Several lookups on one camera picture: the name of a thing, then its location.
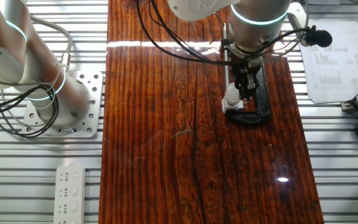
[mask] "white power strip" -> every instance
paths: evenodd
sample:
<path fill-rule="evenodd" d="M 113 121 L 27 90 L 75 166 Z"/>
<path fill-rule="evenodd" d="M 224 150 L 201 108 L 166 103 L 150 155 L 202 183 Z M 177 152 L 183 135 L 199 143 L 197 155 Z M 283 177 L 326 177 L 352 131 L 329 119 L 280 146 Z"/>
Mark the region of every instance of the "white power strip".
<path fill-rule="evenodd" d="M 56 170 L 53 224 L 83 224 L 85 167 L 60 166 Z"/>

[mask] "metal mounting plate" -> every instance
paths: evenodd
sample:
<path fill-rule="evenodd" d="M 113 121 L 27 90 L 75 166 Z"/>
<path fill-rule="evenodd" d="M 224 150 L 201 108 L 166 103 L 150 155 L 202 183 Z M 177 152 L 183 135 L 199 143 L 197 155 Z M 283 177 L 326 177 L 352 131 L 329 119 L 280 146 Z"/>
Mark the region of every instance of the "metal mounting plate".
<path fill-rule="evenodd" d="M 101 72 L 93 71 L 70 71 L 70 76 L 81 81 L 87 89 L 89 89 L 91 103 L 88 112 L 72 126 L 52 126 L 38 138 L 91 138 L 98 132 L 103 74 Z M 25 110 L 24 122 L 26 124 L 34 125 L 44 123 L 37 115 L 37 112 L 30 101 Z M 39 128 L 41 127 L 28 128 L 27 126 L 22 126 L 22 132 L 24 134 L 32 133 Z"/>

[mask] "glowing blue ring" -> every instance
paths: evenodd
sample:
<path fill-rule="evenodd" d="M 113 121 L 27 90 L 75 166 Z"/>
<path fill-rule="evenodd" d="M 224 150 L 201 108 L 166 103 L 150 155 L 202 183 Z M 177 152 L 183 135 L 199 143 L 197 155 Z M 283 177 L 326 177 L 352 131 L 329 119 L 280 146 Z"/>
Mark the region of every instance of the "glowing blue ring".
<path fill-rule="evenodd" d="M 55 95 L 58 94 L 60 90 L 62 90 L 63 85 L 65 85 L 65 82 L 66 82 L 66 71 L 65 71 L 65 76 L 63 77 L 63 82 L 62 82 L 62 84 L 60 85 L 59 89 L 56 90 Z M 49 98 L 50 98 L 49 96 L 47 96 L 47 97 L 45 97 L 45 98 L 42 98 L 42 99 L 32 99 L 32 98 L 27 97 L 27 99 L 29 99 L 29 100 L 35 100 L 35 101 L 47 100 L 47 99 L 49 99 Z"/>
<path fill-rule="evenodd" d="M 11 23 L 11 22 L 9 22 L 9 21 L 6 21 L 6 23 L 7 23 L 10 27 L 12 27 L 12 28 L 14 28 L 15 30 L 19 31 L 19 32 L 23 35 L 23 37 L 24 37 L 24 39 L 25 39 L 25 42 L 27 43 L 27 37 L 25 36 L 23 30 L 21 30 L 21 29 L 20 29 L 19 27 L 17 27 L 15 24 L 13 24 L 13 23 Z"/>
<path fill-rule="evenodd" d="M 287 15 L 287 12 L 285 12 L 282 16 L 280 16 L 279 18 L 277 19 L 274 19 L 272 21 L 265 21 L 265 22 L 259 22 L 259 21 L 252 21 L 250 19 L 247 19 L 245 18 L 244 16 L 240 15 L 236 9 L 234 8 L 233 5 L 231 5 L 231 10 L 233 11 L 234 15 L 236 15 L 240 20 L 244 21 L 244 22 L 247 22 L 249 24 L 252 24 L 252 25 L 257 25 L 257 26 L 266 26 L 266 25 L 270 25 L 270 24 L 273 24 L 275 22 L 278 22 L 280 20 L 282 20 L 286 15 Z"/>

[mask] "dark wood grain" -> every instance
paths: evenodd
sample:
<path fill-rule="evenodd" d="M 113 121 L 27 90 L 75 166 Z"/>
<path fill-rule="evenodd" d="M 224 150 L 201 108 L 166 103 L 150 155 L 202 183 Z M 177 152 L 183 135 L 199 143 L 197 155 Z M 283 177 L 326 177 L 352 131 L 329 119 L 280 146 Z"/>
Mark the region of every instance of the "dark wood grain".
<path fill-rule="evenodd" d="M 185 40 L 222 38 L 215 17 L 179 21 L 157 4 Z M 142 12 L 155 39 L 171 42 L 146 2 Z M 272 117 L 242 126 L 221 111 L 223 68 L 147 47 L 134 1 L 109 1 L 108 41 L 100 224 L 323 223 L 285 59 L 266 64 Z"/>

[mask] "microphone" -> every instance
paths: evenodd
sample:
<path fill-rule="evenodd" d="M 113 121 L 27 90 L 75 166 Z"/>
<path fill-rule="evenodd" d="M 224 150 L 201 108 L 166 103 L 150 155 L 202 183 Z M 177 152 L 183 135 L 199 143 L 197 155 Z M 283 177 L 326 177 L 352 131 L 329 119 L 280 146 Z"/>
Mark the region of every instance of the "microphone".
<path fill-rule="evenodd" d="M 320 47 L 328 47 L 332 44 L 333 37 L 326 30 L 316 30 L 316 26 L 313 26 L 306 31 L 305 41 L 310 46 L 317 44 Z"/>

